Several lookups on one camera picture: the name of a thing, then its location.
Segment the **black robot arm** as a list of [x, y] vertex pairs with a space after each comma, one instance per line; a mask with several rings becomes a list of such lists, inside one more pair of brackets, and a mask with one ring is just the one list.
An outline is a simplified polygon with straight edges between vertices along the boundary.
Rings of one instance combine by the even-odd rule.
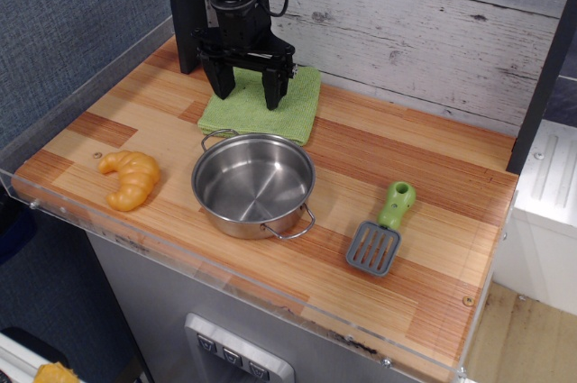
[[235, 88], [234, 69], [242, 68], [261, 74], [266, 106], [274, 110], [288, 92], [289, 80], [295, 76], [295, 48], [277, 37], [271, 20], [288, 9], [284, 0], [280, 11], [270, 8], [270, 0], [208, 0], [215, 11], [217, 26], [196, 29], [198, 57], [215, 92], [227, 98]]

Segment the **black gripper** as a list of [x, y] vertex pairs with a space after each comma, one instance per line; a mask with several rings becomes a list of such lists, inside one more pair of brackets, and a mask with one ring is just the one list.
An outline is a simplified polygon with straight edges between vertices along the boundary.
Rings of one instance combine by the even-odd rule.
[[275, 110], [296, 75], [295, 48], [276, 36], [260, 5], [247, 13], [218, 11], [218, 25], [195, 29], [198, 55], [215, 95], [226, 99], [235, 88], [234, 67], [260, 71], [267, 109]]

